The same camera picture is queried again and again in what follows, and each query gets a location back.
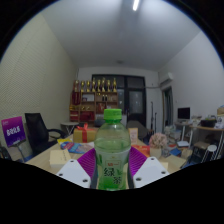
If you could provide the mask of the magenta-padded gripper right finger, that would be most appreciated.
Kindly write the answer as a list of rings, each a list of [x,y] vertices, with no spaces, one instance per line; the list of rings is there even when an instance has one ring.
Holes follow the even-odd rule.
[[[129,152],[127,180],[130,189],[141,188],[157,181],[169,172],[155,157],[146,157],[132,147]]]

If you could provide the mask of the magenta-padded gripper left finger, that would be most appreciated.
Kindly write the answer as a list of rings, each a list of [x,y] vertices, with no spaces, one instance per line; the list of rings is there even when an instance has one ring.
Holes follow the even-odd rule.
[[[96,151],[94,148],[79,159],[70,159],[57,173],[57,176],[83,188],[97,187]]]

